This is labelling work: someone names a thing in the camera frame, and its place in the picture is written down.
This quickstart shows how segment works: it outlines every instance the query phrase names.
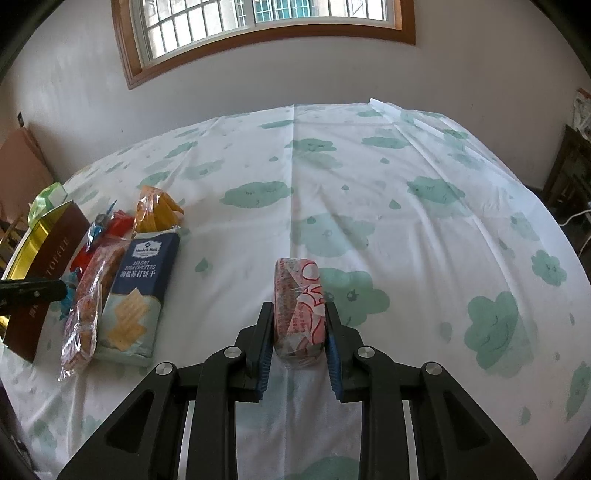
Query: white bedding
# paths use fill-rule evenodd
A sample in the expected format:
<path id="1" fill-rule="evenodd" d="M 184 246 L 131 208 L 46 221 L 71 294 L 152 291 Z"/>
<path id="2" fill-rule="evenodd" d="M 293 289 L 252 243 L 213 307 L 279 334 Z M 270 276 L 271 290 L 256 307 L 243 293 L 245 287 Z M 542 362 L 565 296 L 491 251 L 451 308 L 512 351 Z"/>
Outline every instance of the white bedding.
<path id="1" fill-rule="evenodd" d="M 204 361 L 272 299 L 274 264 L 307 257 L 327 298 L 394 361 L 440 362 L 540 479 L 591 424 L 591 288 L 540 201 L 460 125 L 370 104 L 211 119 L 140 142 L 65 185 L 89 218 L 133 210 L 154 184 L 185 209 L 154 365 Z M 92 362 L 58 384 L 53 304 L 34 365 L 2 348 L 0 377 L 40 471 L 55 477 L 147 374 Z M 361 407 L 324 359 L 274 359 L 260 404 L 237 406 L 241 480 L 357 478 Z"/>

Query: gold tin lid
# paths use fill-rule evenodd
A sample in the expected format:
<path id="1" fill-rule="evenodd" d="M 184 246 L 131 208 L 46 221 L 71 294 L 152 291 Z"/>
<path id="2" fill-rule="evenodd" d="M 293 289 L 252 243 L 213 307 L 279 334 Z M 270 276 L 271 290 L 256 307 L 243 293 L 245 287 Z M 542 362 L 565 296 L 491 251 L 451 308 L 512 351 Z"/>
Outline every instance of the gold tin lid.
<path id="1" fill-rule="evenodd" d="M 22 280 L 27 276 L 29 268 L 43 242 L 47 239 L 62 214 L 72 203 L 74 202 L 69 201 L 50 210 L 39 218 L 32 229 L 27 231 L 2 276 L 3 280 Z M 0 341 L 4 341 L 9 321 L 10 315 L 0 315 Z"/>

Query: snack pile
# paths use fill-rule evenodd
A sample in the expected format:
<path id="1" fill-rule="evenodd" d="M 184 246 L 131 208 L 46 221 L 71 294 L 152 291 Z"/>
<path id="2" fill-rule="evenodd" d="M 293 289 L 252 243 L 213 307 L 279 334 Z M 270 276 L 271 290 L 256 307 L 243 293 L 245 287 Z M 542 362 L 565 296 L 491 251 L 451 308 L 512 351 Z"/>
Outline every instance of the snack pile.
<path id="1" fill-rule="evenodd" d="M 60 381 L 82 372 L 94 356 L 143 367 L 152 361 L 184 212 L 166 192 L 149 186 L 141 190 L 135 218 L 114 207 L 97 215 L 64 276 L 72 291 L 62 304 L 71 307 Z M 125 239 L 130 230 L 133 239 Z"/>

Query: metal screw cap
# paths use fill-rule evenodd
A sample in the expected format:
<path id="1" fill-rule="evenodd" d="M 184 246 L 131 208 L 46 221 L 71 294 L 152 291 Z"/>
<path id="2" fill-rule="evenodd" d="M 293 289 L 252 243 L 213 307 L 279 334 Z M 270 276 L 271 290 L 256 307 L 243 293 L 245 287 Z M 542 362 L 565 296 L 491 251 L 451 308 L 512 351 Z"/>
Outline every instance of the metal screw cap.
<path id="1" fill-rule="evenodd" d="M 425 365 L 425 371 L 429 375 L 439 375 L 441 372 L 443 372 L 443 368 L 441 365 L 435 362 L 429 362 L 427 365 Z"/>
<path id="2" fill-rule="evenodd" d="M 240 350 L 237 346 L 229 346 L 223 351 L 223 354 L 227 358 L 237 358 L 242 355 L 242 350 Z"/>
<path id="3" fill-rule="evenodd" d="M 158 375 L 168 375 L 171 371 L 173 371 L 173 365 L 171 363 L 162 362 L 156 365 L 156 373 Z"/>
<path id="4" fill-rule="evenodd" d="M 360 346 L 357 355 L 361 358 L 372 358 L 375 355 L 375 350 L 370 346 Z"/>

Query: window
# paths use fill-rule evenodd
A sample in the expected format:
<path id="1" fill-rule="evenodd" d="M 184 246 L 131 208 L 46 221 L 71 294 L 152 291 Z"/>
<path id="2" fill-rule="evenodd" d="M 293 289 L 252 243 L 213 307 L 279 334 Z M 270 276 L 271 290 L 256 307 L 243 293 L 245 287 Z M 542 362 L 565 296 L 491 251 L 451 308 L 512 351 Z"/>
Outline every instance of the window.
<path id="1" fill-rule="evenodd" d="M 205 55 L 302 36 L 414 44 L 413 0 L 111 0 L 129 88 Z"/>

